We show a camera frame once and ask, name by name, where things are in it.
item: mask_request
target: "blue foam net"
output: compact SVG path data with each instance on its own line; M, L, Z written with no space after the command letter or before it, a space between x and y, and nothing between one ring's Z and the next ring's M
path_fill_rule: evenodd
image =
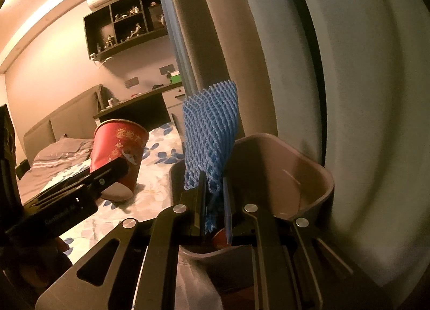
M210 197L206 232L212 232L223 207L223 169L237 133L239 109L235 83L223 81L200 91L187 98L183 111L186 141L184 188L195 188L200 171L206 173Z

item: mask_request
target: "silver screw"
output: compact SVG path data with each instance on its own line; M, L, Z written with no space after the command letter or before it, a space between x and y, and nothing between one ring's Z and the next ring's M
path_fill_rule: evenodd
M131 229L135 225L136 225L136 220L134 220L133 218L127 218L126 220L123 221L123 226L126 229Z
M187 210L186 205L176 205L175 207L173 207L173 211L175 213L183 213Z
M309 221L306 218L297 218L296 225L301 228L305 228L306 226L309 225Z
M257 207L257 205L253 204L253 203L248 203L247 205L245 205L244 209L248 212L248 213L254 213L256 212L259 208Z

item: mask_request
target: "upholstered headboard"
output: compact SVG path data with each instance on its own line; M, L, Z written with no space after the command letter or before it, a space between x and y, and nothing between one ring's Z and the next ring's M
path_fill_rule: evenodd
M38 152L58 141L64 134L71 138L92 139L96 124L93 116L106 108L110 91L94 86L68 101L24 135L24 151L30 164Z

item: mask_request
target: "brown pillow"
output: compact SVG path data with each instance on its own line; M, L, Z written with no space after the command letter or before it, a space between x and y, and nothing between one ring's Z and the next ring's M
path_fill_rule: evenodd
M79 151L91 151L92 144L92 139L61 137L57 142L50 144L41 150L34 158L34 162L58 160L60 158L67 158Z

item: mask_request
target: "floral bedding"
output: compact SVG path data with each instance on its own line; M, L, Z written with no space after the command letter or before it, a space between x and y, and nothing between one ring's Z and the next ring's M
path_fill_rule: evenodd
M178 131L172 123L156 128L150 132L146 146L135 195L120 203L99 199L96 213L60 236L70 247L66 254L72 263L78 261L124 219L152 219L171 205L169 170L184 157ZM90 162L91 160L84 161L59 173L44 190L88 168Z

